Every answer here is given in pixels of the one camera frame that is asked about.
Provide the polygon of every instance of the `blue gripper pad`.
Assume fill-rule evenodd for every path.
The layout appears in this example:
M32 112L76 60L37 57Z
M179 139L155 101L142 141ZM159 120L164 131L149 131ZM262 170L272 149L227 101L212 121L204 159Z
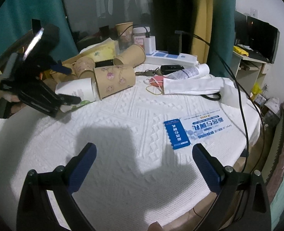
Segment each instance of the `blue gripper pad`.
M72 73L72 70L70 68L62 66L61 61L58 61L55 65L51 65L50 68L55 72L59 72L65 75L69 75Z
M200 143L193 146L192 157L210 191L219 194L221 191L221 182L224 179L223 166L215 157L210 156Z
M70 194L77 192L97 155L95 144L88 143L76 157L73 157L65 167L67 174L67 190Z

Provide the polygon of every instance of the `teal curtain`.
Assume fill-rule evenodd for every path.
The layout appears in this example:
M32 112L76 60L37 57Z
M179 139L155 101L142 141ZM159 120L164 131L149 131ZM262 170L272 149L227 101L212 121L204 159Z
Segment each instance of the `teal curtain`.
M231 64L235 34L236 0L213 0L212 36L207 64L214 76L229 77L223 64L213 52L216 50L228 66Z
M31 19L41 20L42 26L52 23L60 28L59 44L51 52L56 61L78 54L61 0L6 0L0 8L0 55L32 29Z

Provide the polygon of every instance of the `computer monitor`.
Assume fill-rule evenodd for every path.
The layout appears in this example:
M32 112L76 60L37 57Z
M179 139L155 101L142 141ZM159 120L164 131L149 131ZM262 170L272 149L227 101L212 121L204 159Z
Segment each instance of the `computer monitor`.
M274 63L280 38L279 30L267 22L247 17L249 46Z
M247 17L238 11L235 11L235 33L235 45L246 45L248 42Z

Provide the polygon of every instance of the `power strip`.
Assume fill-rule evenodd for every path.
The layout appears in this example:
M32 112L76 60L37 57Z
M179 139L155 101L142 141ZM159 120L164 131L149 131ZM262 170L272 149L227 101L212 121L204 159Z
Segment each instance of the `power strip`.
M171 55L166 51L155 51L146 54L145 63L155 65L181 65L183 67L193 67L198 64L197 57L189 54Z

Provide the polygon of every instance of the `white wall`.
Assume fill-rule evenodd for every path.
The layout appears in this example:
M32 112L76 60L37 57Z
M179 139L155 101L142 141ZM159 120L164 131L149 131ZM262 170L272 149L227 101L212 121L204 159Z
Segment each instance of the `white wall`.
M236 10L250 14L250 9L258 10L258 19L268 22L280 31L278 51L271 71L264 83L269 89L266 96L284 101L284 2L282 0L236 0Z

